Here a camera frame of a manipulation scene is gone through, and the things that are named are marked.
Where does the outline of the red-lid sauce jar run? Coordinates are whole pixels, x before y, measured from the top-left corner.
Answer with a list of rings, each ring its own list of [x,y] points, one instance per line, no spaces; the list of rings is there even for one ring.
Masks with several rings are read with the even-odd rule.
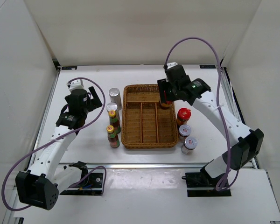
[[[181,108],[177,113],[176,123],[177,126],[186,125],[191,117],[191,110],[188,108]]]
[[[163,110],[169,109],[173,104],[174,101],[166,101],[166,102],[159,101],[159,107]]]

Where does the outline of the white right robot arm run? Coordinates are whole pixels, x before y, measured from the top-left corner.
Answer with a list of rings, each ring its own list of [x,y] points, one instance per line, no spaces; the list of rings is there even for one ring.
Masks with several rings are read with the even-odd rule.
[[[164,66],[166,78],[157,81],[162,103],[182,100],[202,113],[224,136],[227,151],[201,168],[195,182],[217,191],[227,188],[228,174],[239,171],[256,157],[263,142],[264,133],[243,124],[223,105],[216,102],[216,95],[200,78],[190,80],[182,65],[170,63]]]

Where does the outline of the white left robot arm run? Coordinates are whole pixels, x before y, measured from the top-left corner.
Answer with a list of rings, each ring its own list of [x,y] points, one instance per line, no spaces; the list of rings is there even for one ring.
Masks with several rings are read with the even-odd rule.
[[[87,114],[103,104],[92,86],[87,91],[83,87],[71,90],[65,100],[67,104],[56,122],[51,142],[44,146],[32,166],[15,178],[21,203],[50,210],[59,194],[68,187],[83,187],[88,183],[87,166],[83,162],[71,163],[58,174],[56,169],[71,142],[85,126]]]

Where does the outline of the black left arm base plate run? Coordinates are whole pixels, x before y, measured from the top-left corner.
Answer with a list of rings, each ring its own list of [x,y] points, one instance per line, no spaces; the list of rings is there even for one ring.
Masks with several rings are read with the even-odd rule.
[[[106,169],[102,166],[89,171],[87,179],[71,189],[60,193],[63,196],[102,196],[105,190]]]

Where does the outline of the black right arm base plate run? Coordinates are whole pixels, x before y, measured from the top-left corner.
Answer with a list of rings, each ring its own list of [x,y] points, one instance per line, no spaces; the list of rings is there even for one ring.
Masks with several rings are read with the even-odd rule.
[[[215,182],[207,183],[199,172],[188,172],[181,177],[186,182],[187,197],[230,197],[229,189],[216,191]]]

